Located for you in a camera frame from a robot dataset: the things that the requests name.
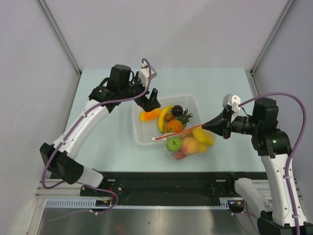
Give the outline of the yellow toy mango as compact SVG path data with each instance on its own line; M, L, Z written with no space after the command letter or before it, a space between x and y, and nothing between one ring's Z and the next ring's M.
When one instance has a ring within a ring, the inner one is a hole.
M194 139L200 144L208 146L213 146L215 144L215 135L208 130L197 127L192 131L192 133Z

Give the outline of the clear zip bag red zipper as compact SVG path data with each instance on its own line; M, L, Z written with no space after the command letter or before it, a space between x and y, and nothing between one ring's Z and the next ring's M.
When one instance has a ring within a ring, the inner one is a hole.
M175 160L207 152L216 142L216 134L202 128L202 124L177 133L166 133L152 141L164 146L168 155Z

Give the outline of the orange toy fruit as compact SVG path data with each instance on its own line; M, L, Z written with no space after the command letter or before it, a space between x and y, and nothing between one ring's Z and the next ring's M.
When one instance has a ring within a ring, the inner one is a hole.
M198 152L199 143L193 137L186 137L182 140L181 152L193 155Z

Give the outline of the green toy bell pepper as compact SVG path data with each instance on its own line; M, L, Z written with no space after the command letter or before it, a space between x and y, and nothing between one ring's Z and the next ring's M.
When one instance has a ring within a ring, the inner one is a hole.
M178 152L182 146L182 139L178 137L168 138L166 141L166 149L170 152Z

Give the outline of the yellow toy bell pepper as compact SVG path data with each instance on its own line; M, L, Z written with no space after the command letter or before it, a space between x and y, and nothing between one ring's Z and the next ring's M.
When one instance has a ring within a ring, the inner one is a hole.
M208 150L208 146L205 144L199 144L198 153L204 153Z

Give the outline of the pink toy peach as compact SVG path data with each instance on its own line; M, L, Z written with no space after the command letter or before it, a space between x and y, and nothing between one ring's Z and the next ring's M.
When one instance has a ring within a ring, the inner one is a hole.
M187 155L182 153L182 152L175 152L175 153L172 153L172 157L176 160L182 160L186 157Z

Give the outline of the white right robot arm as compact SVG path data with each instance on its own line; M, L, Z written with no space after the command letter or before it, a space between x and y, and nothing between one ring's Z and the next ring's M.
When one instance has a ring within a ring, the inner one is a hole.
M312 223L307 221L296 190L291 166L291 143L288 135L278 129L279 108L271 98L254 102L250 116L240 116L241 99L228 94L223 99L223 111L202 128L224 139L231 133L251 136L253 148L264 165L271 200L262 195L244 172L232 173L225 184L230 196L240 195L246 210L257 218L261 235L311 235Z

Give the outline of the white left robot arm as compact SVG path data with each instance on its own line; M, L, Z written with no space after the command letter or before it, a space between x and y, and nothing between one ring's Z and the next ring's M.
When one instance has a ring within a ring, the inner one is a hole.
M133 100L145 112L160 107L157 89L149 91L151 80L156 75L157 72L147 59L141 60L141 68L137 72L125 65L114 65L109 77L92 90L75 122L52 144L43 143L40 147L45 165L42 186L48 188L45 177L47 172L51 172L69 185L86 185L96 195L104 195L108 190L104 175L81 165L75 159L95 127L122 102Z

